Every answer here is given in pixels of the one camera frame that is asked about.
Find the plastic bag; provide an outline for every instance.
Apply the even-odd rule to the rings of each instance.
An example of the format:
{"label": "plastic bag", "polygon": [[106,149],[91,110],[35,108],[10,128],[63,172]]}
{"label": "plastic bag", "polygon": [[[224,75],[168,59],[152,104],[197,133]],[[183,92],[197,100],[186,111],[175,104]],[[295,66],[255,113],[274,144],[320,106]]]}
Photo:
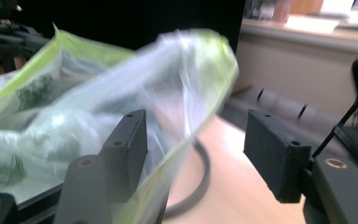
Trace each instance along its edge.
{"label": "plastic bag", "polygon": [[[74,39],[69,41],[74,49],[82,48],[76,45],[77,38],[66,33],[57,33],[54,41],[60,42],[62,35]],[[24,87],[40,80],[36,77],[53,77],[55,66],[51,65],[66,53],[73,55],[60,45],[54,53],[41,56],[52,45],[18,73],[28,78]],[[36,100],[38,104],[24,107],[22,114],[14,96],[24,87],[7,86],[20,78],[13,77],[0,90],[0,120],[13,116],[19,120],[9,128],[5,128],[9,121],[0,122],[0,167],[11,167],[1,173],[12,176],[7,180],[8,175],[0,175],[4,179],[0,191],[13,193],[21,201],[61,183],[71,160],[97,154],[124,114],[144,108],[151,152],[144,181],[114,220],[142,223],[153,215],[148,208],[163,202],[166,195],[161,192],[168,192],[191,142],[226,98],[238,74],[235,56],[217,33],[176,32],[162,35],[117,66],[104,69],[97,64],[91,70],[99,75],[85,78],[43,104]]]}
{"label": "plastic bag", "polygon": [[57,31],[56,37],[17,75],[13,72],[0,76],[0,118],[47,105],[61,93],[131,56],[131,50]]}

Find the dark background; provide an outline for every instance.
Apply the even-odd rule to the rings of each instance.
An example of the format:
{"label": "dark background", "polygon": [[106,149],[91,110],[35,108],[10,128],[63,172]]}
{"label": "dark background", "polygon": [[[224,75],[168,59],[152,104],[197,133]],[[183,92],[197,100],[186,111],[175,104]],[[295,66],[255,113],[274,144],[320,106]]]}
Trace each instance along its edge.
{"label": "dark background", "polygon": [[14,20],[53,37],[52,23],[75,35],[138,49],[158,34],[211,28],[237,47],[246,0],[20,0]]}

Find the green plastic bag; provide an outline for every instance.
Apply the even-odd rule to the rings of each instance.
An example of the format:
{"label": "green plastic bag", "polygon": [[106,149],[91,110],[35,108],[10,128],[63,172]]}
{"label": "green plastic bag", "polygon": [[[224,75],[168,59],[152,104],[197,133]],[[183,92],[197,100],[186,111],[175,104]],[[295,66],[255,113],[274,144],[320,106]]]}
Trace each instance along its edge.
{"label": "green plastic bag", "polygon": [[[123,115],[144,108],[150,152],[143,179],[124,208],[113,211],[115,223],[143,223],[154,215],[150,207],[164,201],[195,136],[226,99],[238,74],[235,55],[224,37],[207,30],[161,35],[133,57],[130,51],[95,43],[81,50],[83,41],[58,32],[0,89],[0,167],[11,166],[9,173],[16,177],[0,185],[0,191],[21,201],[34,196],[29,191],[42,192],[61,183],[71,160],[97,154]],[[106,57],[100,59],[97,51]],[[29,95],[23,97],[29,104],[15,104],[13,96],[28,93],[24,87],[37,97],[49,90],[45,81],[35,80],[54,77],[51,65],[65,57],[80,60],[98,74],[85,76],[53,99],[42,97],[43,104]],[[116,62],[121,63],[106,67]]]}

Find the table surface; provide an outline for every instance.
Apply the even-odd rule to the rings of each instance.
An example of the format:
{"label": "table surface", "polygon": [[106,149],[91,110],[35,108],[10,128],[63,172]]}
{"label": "table surface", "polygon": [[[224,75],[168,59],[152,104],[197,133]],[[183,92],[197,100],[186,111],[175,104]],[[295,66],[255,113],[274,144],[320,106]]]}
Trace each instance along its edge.
{"label": "table surface", "polygon": [[[199,135],[211,159],[211,182],[201,201],[163,223],[305,223],[301,203],[275,201],[266,183],[242,153],[245,132],[218,117]],[[176,177],[168,206],[181,201],[203,175],[200,156],[192,150]]]}

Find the screw hole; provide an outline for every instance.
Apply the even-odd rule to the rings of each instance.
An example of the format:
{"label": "screw hole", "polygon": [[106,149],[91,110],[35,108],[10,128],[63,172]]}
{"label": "screw hole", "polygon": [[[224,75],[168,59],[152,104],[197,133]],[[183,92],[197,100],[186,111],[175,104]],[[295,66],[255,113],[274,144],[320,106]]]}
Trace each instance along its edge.
{"label": "screw hole", "polygon": [[113,145],[119,147],[119,146],[123,145],[123,142],[121,142],[121,141],[116,141]]}
{"label": "screw hole", "polygon": [[90,167],[93,163],[94,163],[94,160],[86,158],[79,162],[79,167],[87,168],[87,167]]}
{"label": "screw hole", "polygon": [[297,141],[292,141],[292,145],[295,145],[295,146],[299,146],[299,145],[301,145],[299,142],[297,142]]}

